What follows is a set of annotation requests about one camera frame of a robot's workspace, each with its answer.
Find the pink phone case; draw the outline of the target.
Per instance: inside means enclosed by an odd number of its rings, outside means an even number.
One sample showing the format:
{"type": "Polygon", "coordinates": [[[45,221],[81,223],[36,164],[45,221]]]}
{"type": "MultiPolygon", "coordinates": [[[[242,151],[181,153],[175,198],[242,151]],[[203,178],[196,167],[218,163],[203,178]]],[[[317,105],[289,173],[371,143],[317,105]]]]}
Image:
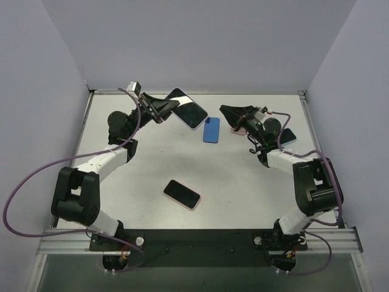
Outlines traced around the pink phone case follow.
{"type": "Polygon", "coordinates": [[[232,134],[236,134],[236,135],[239,135],[239,136],[245,136],[246,135],[246,131],[245,131],[245,129],[243,127],[241,127],[239,130],[236,130],[233,127],[231,127],[230,132],[232,134]]]}

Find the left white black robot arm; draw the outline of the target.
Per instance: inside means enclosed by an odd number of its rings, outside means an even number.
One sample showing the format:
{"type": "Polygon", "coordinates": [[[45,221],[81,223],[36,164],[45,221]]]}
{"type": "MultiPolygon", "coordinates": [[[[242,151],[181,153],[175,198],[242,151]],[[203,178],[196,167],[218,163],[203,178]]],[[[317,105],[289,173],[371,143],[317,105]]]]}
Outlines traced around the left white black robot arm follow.
{"type": "Polygon", "coordinates": [[[136,103],[131,114],[114,111],[108,116],[108,146],[87,162],[60,170],[53,195],[54,217],[78,223],[104,234],[103,243],[111,250],[125,242],[123,224],[101,209],[100,183],[135,155],[134,134],[148,122],[164,122],[179,106],[176,100],[157,99],[148,94],[128,94],[136,103]]]}

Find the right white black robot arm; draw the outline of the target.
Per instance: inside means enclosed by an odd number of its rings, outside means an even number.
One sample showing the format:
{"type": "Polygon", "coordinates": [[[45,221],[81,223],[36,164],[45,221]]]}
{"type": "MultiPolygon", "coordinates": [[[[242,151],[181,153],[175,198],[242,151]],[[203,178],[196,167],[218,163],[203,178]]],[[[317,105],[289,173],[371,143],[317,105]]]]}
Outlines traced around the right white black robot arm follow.
{"type": "Polygon", "coordinates": [[[274,223],[278,238],[303,232],[311,223],[320,223],[318,217],[333,209],[343,211],[344,197],[331,160],[318,150],[305,154],[287,150],[281,142],[287,124],[276,118],[276,111],[267,107],[227,105],[221,105],[219,110],[234,132],[244,129],[255,147],[252,153],[263,166],[293,179],[294,203],[274,223]]]}

